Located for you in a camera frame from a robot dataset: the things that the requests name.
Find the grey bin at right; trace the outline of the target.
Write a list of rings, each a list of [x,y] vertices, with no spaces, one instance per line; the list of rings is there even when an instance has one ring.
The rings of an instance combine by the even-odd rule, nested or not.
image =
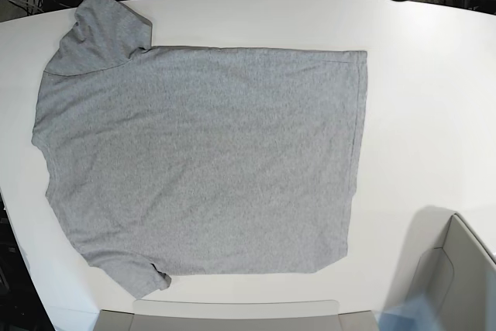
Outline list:
[[[403,314],[413,330],[495,329],[495,256],[461,216],[421,256]]]

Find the grey T-shirt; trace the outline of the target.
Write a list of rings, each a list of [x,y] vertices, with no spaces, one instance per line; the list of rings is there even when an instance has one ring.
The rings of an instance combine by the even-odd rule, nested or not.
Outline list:
[[[129,7],[83,0],[44,69],[32,142],[73,248],[136,298],[343,259],[367,53],[151,40]]]

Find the grey tray at bottom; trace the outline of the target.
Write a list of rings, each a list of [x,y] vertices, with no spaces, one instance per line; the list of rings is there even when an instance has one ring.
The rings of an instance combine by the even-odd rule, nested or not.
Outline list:
[[[378,330],[371,311],[339,313],[334,300],[198,303],[137,300],[132,312],[102,310],[95,330]]]

